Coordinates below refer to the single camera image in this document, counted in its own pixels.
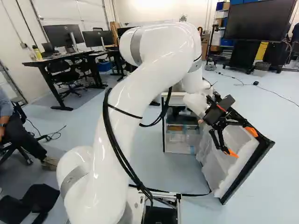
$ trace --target chair wheel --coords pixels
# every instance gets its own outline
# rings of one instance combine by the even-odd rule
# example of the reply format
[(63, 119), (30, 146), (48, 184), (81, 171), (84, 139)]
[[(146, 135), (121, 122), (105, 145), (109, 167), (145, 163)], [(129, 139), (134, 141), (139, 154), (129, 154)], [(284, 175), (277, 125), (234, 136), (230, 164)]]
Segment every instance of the chair wheel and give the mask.
[(32, 161), (32, 159), (27, 159), (27, 160), (26, 160), (26, 163), (27, 163), (28, 166), (30, 166), (30, 165), (33, 164), (33, 161)]

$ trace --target person's arm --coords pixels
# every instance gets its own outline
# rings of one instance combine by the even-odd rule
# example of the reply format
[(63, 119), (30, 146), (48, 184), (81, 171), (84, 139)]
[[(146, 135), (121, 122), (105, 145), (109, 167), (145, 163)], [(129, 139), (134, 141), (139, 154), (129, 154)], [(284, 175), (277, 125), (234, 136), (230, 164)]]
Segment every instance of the person's arm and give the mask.
[(0, 88), (0, 142), (5, 133), (5, 125), (14, 112), (14, 107), (7, 97), (6, 93)]

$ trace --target computer monitor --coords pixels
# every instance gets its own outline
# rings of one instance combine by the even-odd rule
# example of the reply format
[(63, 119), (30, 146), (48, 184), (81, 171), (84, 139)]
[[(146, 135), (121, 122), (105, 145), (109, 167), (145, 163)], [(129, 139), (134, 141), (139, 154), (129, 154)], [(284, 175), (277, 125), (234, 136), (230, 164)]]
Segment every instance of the computer monitor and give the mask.
[(231, 5), (224, 38), (279, 42), (285, 38), (297, 0), (263, 0)]
[(72, 45), (70, 33), (73, 32), (76, 43), (84, 43), (79, 25), (50, 25), (43, 26), (53, 47)]
[(103, 28), (101, 28), (101, 27), (94, 27), (93, 31), (103, 31)]
[(45, 52), (54, 52), (55, 49), (51, 43), (42, 43), (43, 49)]
[(126, 28), (118, 28), (117, 35), (120, 38), (128, 29), (135, 28), (135, 27), (126, 27)]
[(105, 45), (113, 45), (113, 35), (111, 31), (83, 31), (82, 32), (86, 47), (102, 46), (101, 37)]

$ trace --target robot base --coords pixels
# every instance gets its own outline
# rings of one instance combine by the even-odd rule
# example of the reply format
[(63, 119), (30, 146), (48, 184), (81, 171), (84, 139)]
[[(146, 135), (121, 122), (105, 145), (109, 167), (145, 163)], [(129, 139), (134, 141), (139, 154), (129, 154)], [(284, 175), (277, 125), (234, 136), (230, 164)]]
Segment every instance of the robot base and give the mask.
[(176, 193), (151, 192), (153, 197), (169, 208), (146, 206), (148, 198), (136, 188), (128, 189), (124, 214), (117, 224), (180, 224), (180, 195)]

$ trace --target person's hand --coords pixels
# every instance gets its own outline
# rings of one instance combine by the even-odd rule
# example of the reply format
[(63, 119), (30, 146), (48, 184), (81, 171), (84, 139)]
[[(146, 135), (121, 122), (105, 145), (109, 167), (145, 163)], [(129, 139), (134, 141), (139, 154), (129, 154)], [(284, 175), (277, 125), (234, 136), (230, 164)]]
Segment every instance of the person's hand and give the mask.
[(5, 133), (5, 128), (4, 127), (0, 127), (0, 142), (2, 142), (2, 138), (4, 136)]

